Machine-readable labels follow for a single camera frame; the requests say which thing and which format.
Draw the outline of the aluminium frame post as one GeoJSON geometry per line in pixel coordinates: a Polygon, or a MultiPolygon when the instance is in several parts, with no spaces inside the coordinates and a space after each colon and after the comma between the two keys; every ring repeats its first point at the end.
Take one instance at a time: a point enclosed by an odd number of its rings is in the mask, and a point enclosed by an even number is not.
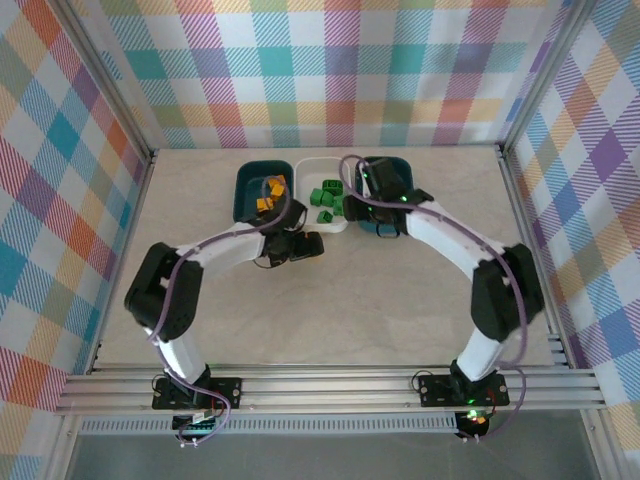
{"type": "Polygon", "coordinates": [[[501,153],[506,156],[511,153],[526,128],[532,121],[535,111],[556,75],[558,74],[565,58],[582,31],[586,21],[593,12],[598,0],[572,0],[563,22],[559,25],[558,33],[554,41],[547,48],[546,53],[539,62],[539,70],[533,77],[530,89],[522,100],[519,109],[515,112],[513,121],[504,138],[497,142],[501,153]]]}
{"type": "Polygon", "coordinates": [[[98,48],[91,40],[84,28],[80,16],[74,11],[70,0],[47,0],[63,29],[69,35],[71,42],[78,51],[81,60],[95,81],[98,90],[119,120],[121,127],[134,150],[147,164],[154,161],[155,150],[145,139],[142,130],[121,95],[118,87],[107,68],[98,48]]]}

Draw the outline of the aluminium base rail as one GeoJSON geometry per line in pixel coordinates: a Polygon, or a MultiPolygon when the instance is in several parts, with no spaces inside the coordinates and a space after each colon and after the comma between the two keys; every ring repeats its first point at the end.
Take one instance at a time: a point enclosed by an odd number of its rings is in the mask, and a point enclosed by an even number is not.
{"type": "MultiPolygon", "coordinates": [[[[446,369],[419,366],[221,365],[211,370],[240,381],[238,414],[418,413],[446,369]]],[[[595,374],[556,365],[505,370],[485,403],[489,409],[591,410],[605,405],[595,374]]],[[[59,415],[152,413],[153,365],[103,364],[68,378],[59,415]]]]}

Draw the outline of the aluminium frame leg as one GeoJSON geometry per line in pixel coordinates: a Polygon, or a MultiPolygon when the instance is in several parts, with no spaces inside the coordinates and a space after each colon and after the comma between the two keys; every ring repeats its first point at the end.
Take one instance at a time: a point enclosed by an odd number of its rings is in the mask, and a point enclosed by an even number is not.
{"type": "Polygon", "coordinates": [[[56,431],[55,441],[42,480],[65,480],[71,465],[76,440],[81,430],[81,415],[64,415],[56,431]]]}
{"type": "Polygon", "coordinates": [[[581,417],[601,480],[627,480],[624,454],[605,410],[582,410],[581,417]]]}

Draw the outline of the teal plastic container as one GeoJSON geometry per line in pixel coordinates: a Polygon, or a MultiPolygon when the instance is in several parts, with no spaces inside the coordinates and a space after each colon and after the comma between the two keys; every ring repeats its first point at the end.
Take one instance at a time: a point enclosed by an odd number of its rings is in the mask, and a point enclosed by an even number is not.
{"type": "MultiPolygon", "coordinates": [[[[395,175],[401,180],[404,190],[411,190],[413,188],[413,176],[409,163],[400,157],[387,157],[387,160],[393,166],[395,175]]],[[[362,194],[363,196],[369,195],[368,184],[362,177],[361,166],[356,169],[355,187],[357,192],[362,194]]],[[[381,238],[396,238],[397,236],[399,236],[399,233],[395,233],[394,227],[392,225],[378,225],[373,220],[359,220],[358,225],[365,232],[376,234],[381,238]]]]}
{"type": "Polygon", "coordinates": [[[243,164],[236,175],[232,218],[239,222],[256,213],[265,178],[282,175],[290,192],[293,188],[293,167],[283,160],[257,160],[243,164]]]}

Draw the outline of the black controller box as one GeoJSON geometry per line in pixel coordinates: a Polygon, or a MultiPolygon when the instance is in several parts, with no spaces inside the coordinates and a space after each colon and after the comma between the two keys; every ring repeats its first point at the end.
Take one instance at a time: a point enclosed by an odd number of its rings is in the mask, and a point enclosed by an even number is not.
{"type": "Polygon", "coordinates": [[[490,428],[491,413],[479,410],[457,412],[455,414],[457,432],[464,441],[485,436],[490,428]]]}
{"type": "Polygon", "coordinates": [[[212,414],[174,415],[171,429],[184,437],[203,437],[216,428],[216,418],[212,414]]]}

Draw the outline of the aluminium side rail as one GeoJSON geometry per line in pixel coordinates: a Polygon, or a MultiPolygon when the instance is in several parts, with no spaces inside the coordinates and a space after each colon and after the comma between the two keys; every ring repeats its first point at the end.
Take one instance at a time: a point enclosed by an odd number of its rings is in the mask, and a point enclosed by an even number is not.
{"type": "Polygon", "coordinates": [[[99,356],[99,350],[101,349],[101,346],[102,346],[104,331],[108,323],[110,311],[115,303],[118,285],[123,275],[124,266],[130,250],[130,244],[135,235],[136,226],[138,224],[139,217],[144,206],[145,198],[151,183],[152,175],[154,172],[155,164],[157,162],[159,153],[160,153],[159,149],[154,149],[151,151],[147,159],[145,169],[144,169],[144,176],[142,177],[142,184],[140,186],[138,195],[136,197],[136,201],[134,204],[133,212],[130,217],[130,221],[128,223],[127,229],[125,230],[123,250],[115,265],[114,277],[109,285],[109,291],[108,291],[109,295],[106,299],[104,310],[102,311],[96,326],[95,335],[92,339],[92,342],[89,348],[87,361],[85,362],[85,366],[83,367],[83,371],[82,371],[83,375],[90,375],[95,370],[94,364],[96,363],[96,360],[98,359],[98,356],[99,356]]]}
{"type": "Polygon", "coordinates": [[[534,266],[540,281],[541,293],[545,302],[544,319],[547,325],[548,343],[554,365],[558,368],[574,369],[576,365],[573,352],[571,351],[571,346],[559,317],[558,308],[551,292],[536,237],[525,209],[524,199],[517,185],[509,152],[500,143],[495,145],[495,150],[519,234],[522,242],[531,250],[534,266]]]}

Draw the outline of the white plastic container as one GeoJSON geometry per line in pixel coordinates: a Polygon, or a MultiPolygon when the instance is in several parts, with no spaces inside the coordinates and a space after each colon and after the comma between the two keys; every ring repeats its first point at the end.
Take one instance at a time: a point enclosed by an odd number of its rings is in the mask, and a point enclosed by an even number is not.
{"type": "Polygon", "coordinates": [[[332,208],[325,206],[312,206],[309,201],[314,188],[320,189],[326,179],[344,178],[343,184],[352,185],[351,167],[345,164],[340,166],[339,157],[310,157],[300,160],[294,167],[294,198],[307,208],[305,229],[317,231],[322,234],[338,234],[348,226],[348,221],[343,217],[334,216],[330,224],[316,222],[318,214],[322,210],[333,212],[332,208]]]}

